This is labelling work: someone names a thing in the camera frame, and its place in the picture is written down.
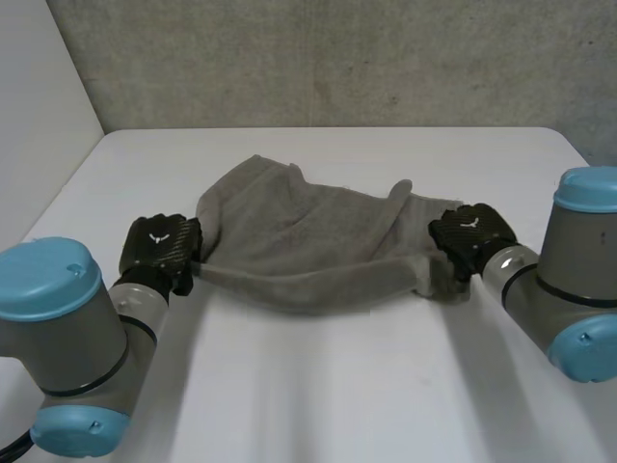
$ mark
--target light blue cap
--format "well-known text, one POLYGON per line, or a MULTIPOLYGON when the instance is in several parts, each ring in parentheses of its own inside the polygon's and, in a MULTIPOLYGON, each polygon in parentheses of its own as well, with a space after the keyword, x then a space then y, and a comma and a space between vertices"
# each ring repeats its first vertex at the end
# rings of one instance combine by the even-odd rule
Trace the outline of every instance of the light blue cap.
POLYGON ((580 383, 617 376, 617 314, 590 316, 570 325, 555 337, 547 356, 580 383))
POLYGON ((554 201, 560 207, 576 212, 617 212, 617 167, 570 169, 561 176, 554 201))
POLYGON ((44 238, 0 253, 0 318, 44 321, 79 309, 100 288, 88 248, 68 238, 44 238))
POLYGON ((30 437, 56 455, 102 456, 116 449, 129 423, 127 415, 107 408, 58 405, 38 411, 30 437))

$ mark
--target wall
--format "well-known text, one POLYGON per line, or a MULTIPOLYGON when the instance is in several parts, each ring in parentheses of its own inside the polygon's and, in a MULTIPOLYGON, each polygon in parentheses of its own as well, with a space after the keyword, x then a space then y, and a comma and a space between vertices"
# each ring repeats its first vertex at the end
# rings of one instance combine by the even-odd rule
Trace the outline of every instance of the wall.
POLYGON ((539 125, 617 164, 614 0, 48 0, 107 131, 539 125))
POLYGON ((2 0, 0 251, 30 230, 102 135, 44 0, 2 0))

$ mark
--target gray robot arm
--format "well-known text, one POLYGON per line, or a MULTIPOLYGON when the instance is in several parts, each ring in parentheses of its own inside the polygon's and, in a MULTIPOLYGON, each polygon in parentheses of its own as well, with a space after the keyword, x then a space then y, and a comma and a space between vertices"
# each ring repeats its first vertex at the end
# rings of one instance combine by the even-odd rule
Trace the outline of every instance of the gray robot arm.
POLYGON ((190 262, 200 245, 196 219, 137 220, 124 244, 121 277, 109 291, 77 241, 45 238, 0 254, 0 353, 20 360, 44 393, 30 430, 35 444, 70 457, 116 448, 170 292, 191 291, 190 262))
POLYGON ((540 256, 485 204, 446 213, 431 234, 566 376, 617 376, 617 168, 564 174, 540 256))

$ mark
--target cloth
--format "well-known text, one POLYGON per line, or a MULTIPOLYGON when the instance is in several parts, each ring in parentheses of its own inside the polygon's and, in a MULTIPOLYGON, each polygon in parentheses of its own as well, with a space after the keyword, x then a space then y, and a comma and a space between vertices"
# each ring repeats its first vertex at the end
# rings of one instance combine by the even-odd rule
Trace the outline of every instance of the cloth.
POLYGON ((253 156, 200 198, 199 276, 289 313, 358 310, 414 291, 443 301, 469 285, 428 234, 460 202, 411 194, 401 180, 385 199, 310 184, 295 165, 253 156))

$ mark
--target table surface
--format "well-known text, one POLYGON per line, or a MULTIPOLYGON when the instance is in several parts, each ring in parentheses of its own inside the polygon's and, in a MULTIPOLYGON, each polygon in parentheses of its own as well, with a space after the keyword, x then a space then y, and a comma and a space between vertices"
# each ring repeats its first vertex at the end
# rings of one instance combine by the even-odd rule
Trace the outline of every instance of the table surface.
MULTIPOLYGON (((142 215, 194 215, 200 194, 253 154, 307 181, 384 197, 401 178, 424 196, 486 202, 540 250, 560 175, 585 165, 544 128, 128 130, 106 136, 29 238, 84 242, 109 286, 142 215)), ((41 395, 0 359, 0 443, 41 395)), ((608 462, 617 381, 566 379, 479 281, 446 307, 409 295, 369 312, 290 317, 198 282, 175 298, 113 463, 608 462)), ((33 449, 27 462, 66 461, 33 449)))

